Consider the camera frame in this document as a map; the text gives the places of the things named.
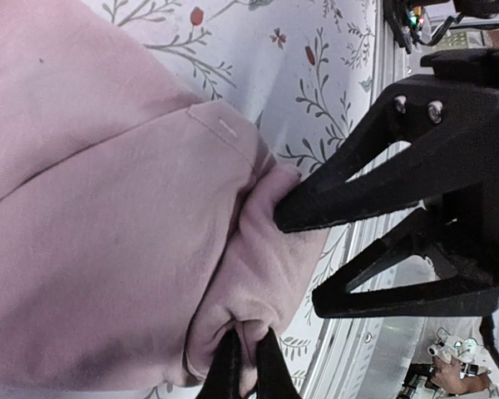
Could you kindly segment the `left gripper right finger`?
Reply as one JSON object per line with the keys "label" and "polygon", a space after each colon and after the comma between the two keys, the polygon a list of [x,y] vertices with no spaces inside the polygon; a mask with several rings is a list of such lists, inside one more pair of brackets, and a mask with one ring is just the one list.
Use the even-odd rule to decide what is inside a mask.
{"label": "left gripper right finger", "polygon": [[289,369],[272,328],[257,345],[256,368],[257,398],[301,399],[289,375]]}

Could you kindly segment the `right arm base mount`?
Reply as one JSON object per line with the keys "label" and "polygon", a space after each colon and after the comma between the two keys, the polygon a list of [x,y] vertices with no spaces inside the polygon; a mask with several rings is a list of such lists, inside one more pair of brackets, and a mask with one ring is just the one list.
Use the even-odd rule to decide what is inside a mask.
{"label": "right arm base mount", "polygon": [[427,21],[427,6],[444,4],[447,1],[402,1],[384,0],[383,19],[389,25],[394,41],[408,55],[416,45],[436,46],[453,24],[459,24],[465,17],[492,19],[499,14],[499,1],[451,1],[455,15],[449,15],[438,25],[429,39],[422,39],[422,30]]}

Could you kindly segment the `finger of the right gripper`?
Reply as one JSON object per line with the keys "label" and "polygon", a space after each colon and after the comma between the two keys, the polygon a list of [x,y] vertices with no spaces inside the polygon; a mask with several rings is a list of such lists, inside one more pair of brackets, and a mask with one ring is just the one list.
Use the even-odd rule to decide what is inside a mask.
{"label": "finger of the right gripper", "polygon": [[[418,256],[436,280],[359,287]],[[312,292],[320,318],[483,317],[499,309],[499,182],[430,199]]]}
{"label": "finger of the right gripper", "polygon": [[285,233],[469,194],[499,215],[499,86],[416,75],[388,86],[338,150],[275,208]]}

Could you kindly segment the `pink and white underwear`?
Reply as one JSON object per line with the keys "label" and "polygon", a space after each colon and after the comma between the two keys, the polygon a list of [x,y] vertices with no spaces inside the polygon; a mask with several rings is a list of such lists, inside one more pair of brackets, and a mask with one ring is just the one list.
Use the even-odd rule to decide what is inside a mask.
{"label": "pink and white underwear", "polygon": [[79,1],[0,1],[0,398],[201,384],[235,330],[238,397],[327,234],[284,234],[299,182]]}

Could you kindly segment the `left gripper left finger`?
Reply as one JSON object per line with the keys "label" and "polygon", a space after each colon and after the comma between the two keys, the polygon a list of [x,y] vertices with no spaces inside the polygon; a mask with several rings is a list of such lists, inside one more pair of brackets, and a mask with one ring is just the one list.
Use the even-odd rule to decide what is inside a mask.
{"label": "left gripper left finger", "polygon": [[240,398],[241,343],[235,330],[229,330],[215,350],[213,362],[196,399]]}

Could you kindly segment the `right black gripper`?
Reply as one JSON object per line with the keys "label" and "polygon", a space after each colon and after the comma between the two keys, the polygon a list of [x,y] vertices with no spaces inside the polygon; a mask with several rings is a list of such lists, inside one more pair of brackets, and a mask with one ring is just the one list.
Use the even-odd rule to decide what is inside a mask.
{"label": "right black gripper", "polygon": [[442,80],[499,89],[499,48],[438,51],[423,56],[420,66]]}

